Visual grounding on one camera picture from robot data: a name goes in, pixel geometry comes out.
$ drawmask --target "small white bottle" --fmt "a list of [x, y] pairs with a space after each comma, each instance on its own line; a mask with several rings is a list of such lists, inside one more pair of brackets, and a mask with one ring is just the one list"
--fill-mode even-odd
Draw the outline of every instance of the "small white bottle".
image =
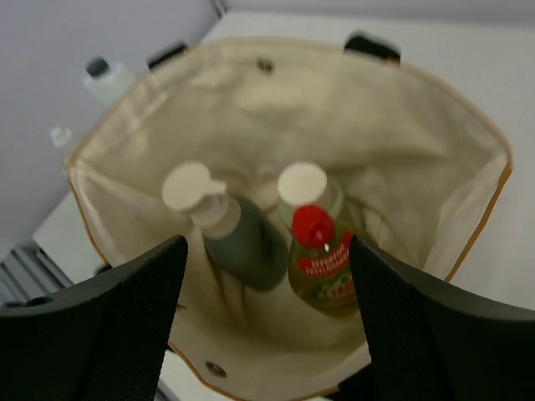
[[333, 220], [353, 225], [340, 183], [314, 163], [298, 161], [287, 166], [278, 177], [277, 189], [278, 213], [289, 230], [293, 213], [305, 205], [319, 206]]
[[192, 161], [166, 177], [161, 196], [173, 211], [190, 214], [217, 266], [258, 292], [270, 291], [288, 269], [286, 241], [258, 206], [226, 190]]
[[122, 63], [109, 65], [102, 57], [87, 64], [84, 85], [104, 106], [110, 107], [135, 80]]
[[73, 137], [73, 132], [70, 129], [62, 129], [60, 127], [54, 127], [50, 130], [50, 139], [61, 154], [62, 170], [66, 174], [70, 156], [78, 147], [78, 141]]

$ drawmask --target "gray wall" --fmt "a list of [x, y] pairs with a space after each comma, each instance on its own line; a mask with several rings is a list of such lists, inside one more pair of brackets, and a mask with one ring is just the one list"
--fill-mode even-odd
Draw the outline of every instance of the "gray wall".
[[535, 0], [224, 0], [233, 10], [535, 23]]
[[147, 56], [197, 42], [216, 20], [209, 0], [0, 2], [0, 260], [67, 192], [50, 128], [81, 136], [104, 112], [82, 85], [88, 59], [139, 74]]

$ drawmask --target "bottle label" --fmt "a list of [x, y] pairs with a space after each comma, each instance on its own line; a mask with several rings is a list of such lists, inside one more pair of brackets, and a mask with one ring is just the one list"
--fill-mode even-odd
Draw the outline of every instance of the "bottle label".
[[320, 302], [354, 300], [353, 276], [350, 269], [345, 269], [333, 280], [327, 280], [317, 285], [310, 296]]
[[342, 241], [327, 256], [303, 257], [298, 260], [299, 268], [309, 276], [325, 277], [345, 269], [349, 263], [349, 243], [353, 233], [346, 231]]

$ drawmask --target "canvas tote bag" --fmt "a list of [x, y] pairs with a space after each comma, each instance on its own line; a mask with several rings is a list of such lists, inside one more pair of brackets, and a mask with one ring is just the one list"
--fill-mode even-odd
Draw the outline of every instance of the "canvas tote bag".
[[257, 293], [212, 266], [189, 216], [161, 199], [166, 175], [188, 160], [255, 201], [288, 243], [276, 211], [278, 174], [296, 160], [318, 163], [343, 186], [360, 230], [444, 280], [512, 169], [499, 129], [404, 63], [320, 43], [230, 40], [139, 79], [71, 158], [80, 212], [112, 266], [186, 237], [170, 345], [206, 386], [254, 401], [333, 392], [370, 361], [362, 322], [316, 312], [287, 278]]

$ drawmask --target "black bag handle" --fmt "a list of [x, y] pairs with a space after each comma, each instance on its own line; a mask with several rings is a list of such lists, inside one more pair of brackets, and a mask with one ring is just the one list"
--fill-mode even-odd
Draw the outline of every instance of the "black bag handle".
[[150, 56], [147, 59], [147, 66], [149, 67], [149, 70], [152, 71], [153, 69], [155, 69], [160, 64], [167, 61], [168, 59], [181, 55], [187, 49], [188, 49], [187, 45], [182, 41], [173, 43], [171, 46], [164, 48], [159, 53], [156, 53], [155, 55]]
[[365, 53], [384, 61], [399, 63], [401, 60], [400, 50], [389, 43], [366, 37], [361, 32], [352, 34], [344, 45], [344, 51]]

